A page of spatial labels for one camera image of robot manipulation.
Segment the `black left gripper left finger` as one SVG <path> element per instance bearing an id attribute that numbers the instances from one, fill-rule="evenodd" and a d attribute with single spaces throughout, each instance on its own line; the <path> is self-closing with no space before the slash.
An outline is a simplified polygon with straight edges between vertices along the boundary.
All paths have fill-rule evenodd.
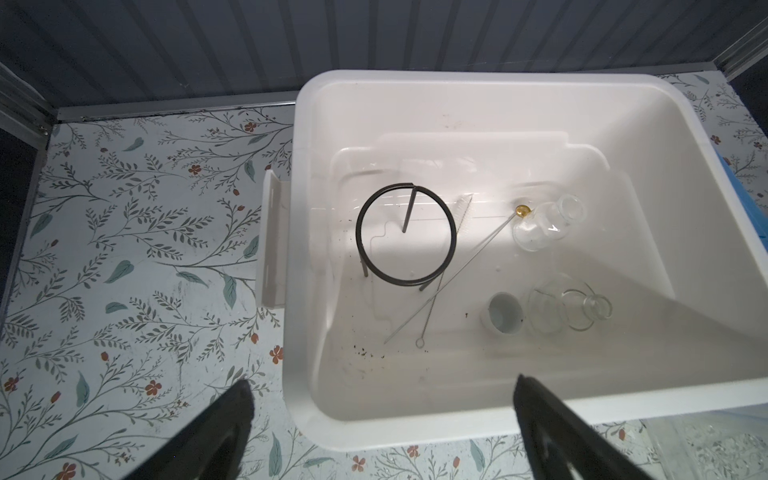
<path id="1" fill-rule="evenodd" d="M 235 479 L 254 418 L 246 380 L 235 382 L 129 479 Z"/>

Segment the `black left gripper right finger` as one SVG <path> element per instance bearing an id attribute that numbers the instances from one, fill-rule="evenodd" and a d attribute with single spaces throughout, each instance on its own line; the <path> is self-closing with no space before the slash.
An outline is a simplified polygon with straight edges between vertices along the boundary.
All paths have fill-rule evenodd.
<path id="1" fill-rule="evenodd" d="M 519 375 L 513 407 L 535 479 L 647 479 L 541 382 Z"/>

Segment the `white plastic storage box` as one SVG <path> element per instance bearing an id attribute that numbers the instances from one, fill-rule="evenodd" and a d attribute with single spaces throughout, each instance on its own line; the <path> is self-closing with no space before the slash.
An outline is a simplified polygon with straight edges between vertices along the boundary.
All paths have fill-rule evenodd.
<path id="1" fill-rule="evenodd" d="M 365 277 L 363 203 L 383 186 L 434 191 L 458 227 L 455 256 L 424 290 Z M 390 342 L 517 205 L 564 194 L 585 220 L 549 247 L 513 239 L 515 218 Z M 363 226 L 375 265 L 433 272 L 450 233 L 409 190 Z M 334 71 L 295 108 L 292 171 L 267 172 L 257 300 L 284 311 L 283 398 L 311 441 L 350 451 L 513 433 L 531 376 L 590 423 L 763 403 L 767 252 L 688 100 L 649 75 Z M 536 333 L 529 292 L 564 273 L 613 304 L 585 332 Z M 494 335 L 498 292 L 524 310 Z"/>

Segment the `black wire ring stand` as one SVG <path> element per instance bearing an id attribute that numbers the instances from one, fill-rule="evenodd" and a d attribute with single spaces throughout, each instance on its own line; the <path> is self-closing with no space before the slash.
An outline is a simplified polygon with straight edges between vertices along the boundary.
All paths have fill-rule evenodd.
<path id="1" fill-rule="evenodd" d="M 406 210 L 406 214 L 405 214 L 405 218 L 402 226 L 403 233 L 407 232 L 408 226 L 410 224 L 410 219 L 412 216 L 412 211 L 415 205 L 415 200 L 419 194 L 426 195 L 431 200 L 433 200 L 437 204 L 437 206 L 443 211 L 445 219 L 448 223 L 449 233 L 450 233 L 450 242 L 449 242 L 449 248 L 446 253 L 446 256 L 442 261 L 442 263 L 433 272 L 427 274 L 424 277 L 414 278 L 414 279 L 404 279 L 404 278 L 396 278 L 389 274 L 386 274 L 383 270 L 378 268 L 375 265 L 375 263 L 371 260 L 364 246 L 362 230 L 364 226 L 365 216 L 367 215 L 371 206 L 380 197 L 396 190 L 410 191 L 409 202 L 407 204 L 407 210 Z M 447 204 L 434 191 L 424 186 L 416 185 L 414 183 L 409 183 L 409 182 L 389 184 L 376 190 L 363 203 L 362 207 L 360 208 L 356 222 L 355 222 L 354 233 L 355 233 L 355 245 L 356 245 L 356 249 L 362 265 L 363 274 L 365 277 L 368 277 L 370 274 L 373 274 L 379 279 L 391 285 L 395 285 L 399 287 L 419 287 L 421 290 L 424 290 L 431 282 L 433 282 L 437 277 L 439 277 L 441 274 L 445 272 L 445 270 L 448 268 L 448 266 L 450 265 L 450 263 L 452 262 L 455 256 L 456 248 L 458 245 L 458 227 L 456 225 L 455 218 L 452 212 L 450 211 L 449 207 L 447 206 Z"/>

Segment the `blue plastic box lid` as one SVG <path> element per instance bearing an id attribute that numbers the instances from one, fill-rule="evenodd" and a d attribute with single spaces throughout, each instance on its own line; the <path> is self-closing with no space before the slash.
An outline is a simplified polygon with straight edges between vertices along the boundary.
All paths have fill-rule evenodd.
<path id="1" fill-rule="evenodd" d="M 718 154 L 718 158 L 763 247 L 768 249 L 767 216 L 750 197 L 749 193 L 733 173 L 725 159 L 720 154 Z"/>

